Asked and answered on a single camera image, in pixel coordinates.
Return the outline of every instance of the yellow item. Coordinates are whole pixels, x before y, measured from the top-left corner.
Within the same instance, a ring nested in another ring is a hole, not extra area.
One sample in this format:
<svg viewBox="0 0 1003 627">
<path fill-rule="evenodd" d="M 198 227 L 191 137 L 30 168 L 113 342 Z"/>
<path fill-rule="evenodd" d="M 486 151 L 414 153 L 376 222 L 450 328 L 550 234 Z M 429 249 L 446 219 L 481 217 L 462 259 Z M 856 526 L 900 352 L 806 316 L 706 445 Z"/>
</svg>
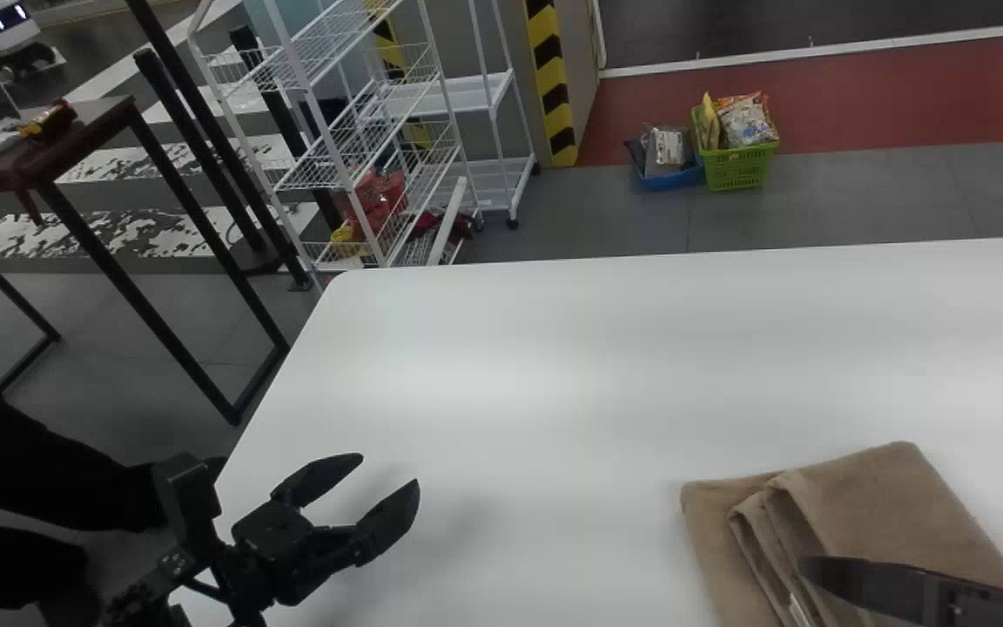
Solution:
<svg viewBox="0 0 1003 627">
<path fill-rule="evenodd" d="M 343 222 L 343 226 L 335 229 L 334 234 L 331 234 L 331 241 L 333 242 L 350 242 L 353 240 L 354 227 L 351 227 L 349 222 Z"/>
<path fill-rule="evenodd" d="M 703 149 L 717 149 L 717 135 L 719 135 L 721 124 L 717 120 L 717 113 L 714 112 L 714 103 L 709 99 L 709 91 L 703 94 L 703 126 L 704 128 L 697 129 Z"/>
</svg>

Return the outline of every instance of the folded towel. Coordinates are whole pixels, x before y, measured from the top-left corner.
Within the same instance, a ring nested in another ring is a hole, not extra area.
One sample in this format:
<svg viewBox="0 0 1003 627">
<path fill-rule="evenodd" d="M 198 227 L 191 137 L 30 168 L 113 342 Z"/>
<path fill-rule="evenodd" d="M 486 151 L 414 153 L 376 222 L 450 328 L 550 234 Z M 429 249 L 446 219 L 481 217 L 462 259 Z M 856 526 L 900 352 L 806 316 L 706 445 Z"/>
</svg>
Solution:
<svg viewBox="0 0 1003 627">
<path fill-rule="evenodd" d="M 909 564 L 1003 587 L 1000 552 L 907 441 L 792 472 L 691 482 L 680 504 L 727 627 L 795 627 L 792 598 L 812 626 L 903 624 L 801 583 L 803 556 Z"/>
<path fill-rule="evenodd" d="M 865 558 L 1003 587 L 1003 556 L 911 441 L 780 474 L 764 490 L 764 508 L 790 564 Z M 852 606 L 808 592 L 827 627 L 857 624 Z M 862 623 L 896 623 L 857 614 Z"/>
<path fill-rule="evenodd" d="M 757 586 L 729 531 L 729 510 L 764 488 L 775 473 L 725 481 L 694 481 L 680 491 L 688 537 L 707 580 L 719 622 L 728 627 L 788 627 Z"/>
<path fill-rule="evenodd" d="M 807 589 L 788 561 L 772 521 L 768 520 L 763 492 L 755 493 L 729 510 L 729 530 L 784 627 L 821 626 L 819 611 L 808 598 Z M 793 615 L 796 611 L 793 602 L 799 606 L 803 620 Z"/>
</svg>

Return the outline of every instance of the table leg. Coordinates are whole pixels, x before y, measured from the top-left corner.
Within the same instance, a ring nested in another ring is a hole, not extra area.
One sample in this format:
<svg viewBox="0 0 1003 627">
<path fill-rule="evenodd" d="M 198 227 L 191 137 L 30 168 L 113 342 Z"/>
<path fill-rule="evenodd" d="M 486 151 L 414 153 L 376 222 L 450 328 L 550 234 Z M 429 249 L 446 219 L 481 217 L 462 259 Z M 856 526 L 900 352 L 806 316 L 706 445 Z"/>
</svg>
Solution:
<svg viewBox="0 0 1003 627">
<path fill-rule="evenodd" d="M 146 123 L 146 120 L 140 114 L 134 115 L 134 117 L 130 118 L 130 129 L 134 131 L 134 135 L 138 138 L 141 146 L 146 149 L 146 154 L 154 163 L 156 171 L 160 172 L 161 178 L 169 184 L 169 188 L 173 190 L 173 195 L 176 195 L 176 198 L 181 203 L 181 207 L 184 207 L 185 214 L 188 214 L 188 218 L 192 219 L 192 222 L 196 225 L 196 229 L 200 231 L 200 235 L 203 235 L 204 241 L 208 243 L 208 248 L 212 249 L 212 254 L 215 254 L 215 258 L 219 259 L 220 265 L 223 265 L 223 270 L 227 271 L 228 277 L 231 277 L 231 282 L 235 284 L 235 289 L 239 290 L 239 294 L 242 294 L 242 299 L 247 302 L 247 307 L 250 307 L 250 310 L 254 311 L 254 317 L 258 318 L 258 321 L 261 322 L 264 332 L 266 332 L 267 336 L 270 336 L 270 339 L 274 341 L 276 346 L 288 349 L 289 340 L 286 339 L 284 333 L 278 328 L 278 324 L 274 321 L 274 316 L 271 316 L 270 311 L 266 309 L 266 305 L 264 305 L 262 299 L 258 298 L 258 293 L 255 292 L 254 288 L 250 287 L 250 281 L 247 281 L 247 277 L 244 277 L 242 274 L 239 262 L 235 261 L 235 258 L 232 257 L 231 251 L 223 243 L 223 238 L 220 237 L 219 232 L 212 226 L 212 221 L 204 214 L 200 203 L 196 201 L 196 196 L 192 194 L 192 190 L 189 189 L 188 184 L 185 184 L 184 180 L 181 179 L 180 172 L 176 171 L 176 167 L 173 166 L 172 161 L 164 154 L 164 147 L 156 140 L 156 135 L 152 134 L 149 124 Z"/>
<path fill-rule="evenodd" d="M 44 352 L 45 348 L 52 346 L 53 342 L 60 341 L 60 333 L 56 331 L 50 322 L 41 316 L 40 311 L 33 308 L 30 302 L 25 300 L 25 297 L 17 291 L 7 278 L 3 277 L 0 273 L 0 290 L 3 290 L 3 294 L 7 294 L 7 298 L 10 302 L 15 303 L 17 309 L 21 309 L 21 313 L 25 314 L 25 317 L 29 318 L 36 328 L 41 329 L 41 333 L 44 333 L 44 337 L 38 341 L 31 349 L 28 350 L 25 355 L 17 361 L 17 363 L 11 366 L 11 369 L 7 370 L 7 373 L 3 374 L 0 378 L 0 392 L 5 388 L 9 387 L 11 382 L 17 378 L 17 375 L 22 373 L 27 366 L 32 364 L 36 360 L 39 354 Z"/>
<path fill-rule="evenodd" d="M 215 408 L 223 413 L 224 418 L 227 418 L 230 423 L 236 424 L 235 420 L 238 420 L 239 417 L 234 415 L 234 408 L 227 400 L 227 396 L 223 395 L 219 386 L 200 365 L 200 361 L 196 361 L 188 347 L 184 346 L 181 338 L 176 337 L 176 333 L 173 333 L 168 322 L 164 322 L 164 319 L 156 312 L 146 296 L 141 293 L 138 286 L 131 281 L 126 270 L 118 265 L 115 256 L 107 250 L 106 246 L 103 246 L 98 237 L 95 237 L 95 232 L 91 231 L 87 222 L 84 222 L 83 218 L 76 213 L 76 208 L 73 208 L 68 199 L 64 198 L 60 189 L 54 183 L 43 183 L 36 188 L 36 193 L 48 204 L 49 209 L 52 210 L 53 214 L 56 214 L 56 218 L 60 219 L 60 223 L 67 228 L 72 237 L 79 241 L 80 247 L 87 251 L 99 270 L 107 275 L 111 283 L 114 283 L 115 289 L 122 294 L 122 298 L 130 303 L 144 324 L 154 333 L 156 339 L 159 339 L 164 348 L 168 348 L 173 357 L 180 362 L 184 372 L 188 373 L 188 376 L 192 377 L 196 383 L 196 387 L 199 387 L 201 392 L 204 392 L 204 396 L 207 396 L 208 400 L 212 402 L 212 405 L 215 405 Z"/>
</svg>

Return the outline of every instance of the robotic arm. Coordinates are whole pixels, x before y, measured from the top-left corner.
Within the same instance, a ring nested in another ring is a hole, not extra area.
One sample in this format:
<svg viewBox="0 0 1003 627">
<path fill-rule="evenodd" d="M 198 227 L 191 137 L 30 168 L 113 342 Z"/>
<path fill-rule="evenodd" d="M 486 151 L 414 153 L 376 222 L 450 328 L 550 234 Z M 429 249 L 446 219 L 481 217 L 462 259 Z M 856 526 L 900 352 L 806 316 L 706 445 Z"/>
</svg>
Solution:
<svg viewBox="0 0 1003 627">
<path fill-rule="evenodd" d="M 311 461 L 274 488 L 270 500 L 243 517 L 227 545 L 212 520 L 222 513 L 207 465 L 184 452 L 154 467 L 156 493 L 178 547 L 109 604 L 103 622 L 111 627 L 190 627 L 169 595 L 181 586 L 226 604 L 236 626 L 260 627 L 274 603 L 294 606 L 335 572 L 371 563 L 412 527 L 420 485 L 407 482 L 382 499 L 357 524 L 317 527 L 301 515 L 362 463 L 358 452 Z M 195 577 L 211 571 L 219 587 Z"/>
</svg>

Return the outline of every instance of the small box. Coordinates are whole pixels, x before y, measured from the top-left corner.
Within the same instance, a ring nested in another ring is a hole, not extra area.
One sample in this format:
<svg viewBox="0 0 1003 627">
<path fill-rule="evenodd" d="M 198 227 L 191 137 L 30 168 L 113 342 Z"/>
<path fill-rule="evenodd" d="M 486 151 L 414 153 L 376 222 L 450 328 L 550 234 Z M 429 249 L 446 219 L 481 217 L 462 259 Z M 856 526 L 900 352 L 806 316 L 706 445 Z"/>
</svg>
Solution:
<svg viewBox="0 0 1003 627">
<path fill-rule="evenodd" d="M 672 172 L 671 175 L 645 176 L 645 149 L 641 145 L 641 139 L 626 139 L 625 147 L 630 151 L 630 158 L 633 160 L 633 170 L 637 172 L 637 179 L 640 179 L 641 184 L 650 192 L 702 186 L 705 182 L 703 166 L 694 155 L 691 156 L 689 166 L 679 172 Z"/>
</svg>

